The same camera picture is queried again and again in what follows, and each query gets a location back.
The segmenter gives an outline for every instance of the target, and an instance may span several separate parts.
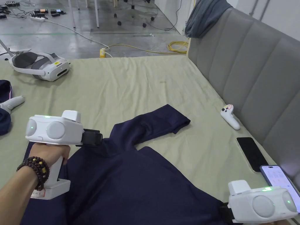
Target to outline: beaded bracelet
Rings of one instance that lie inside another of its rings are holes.
[[[18,166],[17,171],[23,166],[31,167],[37,175],[38,184],[35,187],[36,190],[41,191],[44,188],[44,183],[49,177],[49,167],[47,163],[40,157],[32,156],[25,159],[21,165]]]

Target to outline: yellow plug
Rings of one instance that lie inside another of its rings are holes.
[[[105,58],[105,48],[100,49],[100,58]]]

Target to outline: bed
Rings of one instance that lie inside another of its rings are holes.
[[[139,144],[150,146],[178,168],[196,187],[227,202],[228,182],[245,179],[251,188],[266,186],[252,171],[237,137],[251,137],[242,125],[236,131],[221,117],[225,105],[197,66],[183,55],[71,60],[71,70],[55,82],[19,74],[1,62],[0,79],[9,80],[13,95],[26,101],[13,110],[11,131],[0,136],[0,187],[15,173],[28,144],[26,124],[35,114],[60,116],[81,112],[84,128],[109,137],[114,124],[165,104],[191,120],[176,135]],[[274,161],[257,142],[270,164]],[[71,147],[71,154],[77,150]]]

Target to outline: smartphone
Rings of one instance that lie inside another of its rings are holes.
[[[268,162],[260,152],[260,149],[255,144],[253,138],[238,137],[236,141],[241,147],[254,172],[260,172],[260,166],[268,165]]]
[[[297,212],[300,213],[300,196],[284,174],[280,166],[261,166],[260,170],[269,186],[280,186],[286,188],[291,195],[297,208]]]

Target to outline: headboard panel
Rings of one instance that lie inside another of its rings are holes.
[[[300,188],[300,42],[227,9],[188,57]]]

